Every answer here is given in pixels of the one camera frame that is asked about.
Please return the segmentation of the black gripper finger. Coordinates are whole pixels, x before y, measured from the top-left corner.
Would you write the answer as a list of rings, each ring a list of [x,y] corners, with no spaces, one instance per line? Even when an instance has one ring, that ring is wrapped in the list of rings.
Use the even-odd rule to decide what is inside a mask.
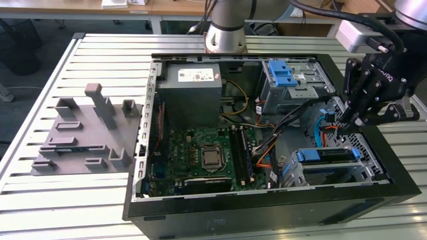
[[[356,133],[365,119],[368,108],[372,106],[380,90],[380,81],[375,79],[373,71],[364,69],[361,61],[348,58],[345,62],[343,94],[347,96],[345,110],[339,118],[344,126],[340,133]]]
[[[360,123],[356,123],[353,132],[360,132],[365,126],[377,126],[395,122],[412,122],[419,119],[420,113],[411,103],[409,97],[404,96],[387,105],[379,103],[371,107],[365,115],[360,118]]]

